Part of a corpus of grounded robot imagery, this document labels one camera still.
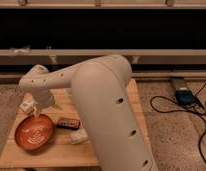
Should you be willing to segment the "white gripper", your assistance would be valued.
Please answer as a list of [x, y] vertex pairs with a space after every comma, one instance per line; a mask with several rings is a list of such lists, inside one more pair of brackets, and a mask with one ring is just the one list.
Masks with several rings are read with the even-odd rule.
[[40, 115], [39, 109], [48, 108], [55, 104], [55, 99], [50, 90], [38, 91], [32, 94], [36, 107], [34, 107], [33, 115], [38, 117]]

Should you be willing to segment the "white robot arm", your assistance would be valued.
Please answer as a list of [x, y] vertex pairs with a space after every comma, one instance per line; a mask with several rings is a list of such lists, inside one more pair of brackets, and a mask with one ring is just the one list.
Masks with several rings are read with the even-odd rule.
[[102, 171], [159, 171], [126, 93], [131, 74], [125, 57], [108, 55], [54, 72], [36, 65], [19, 86], [40, 108], [52, 89], [70, 90]]

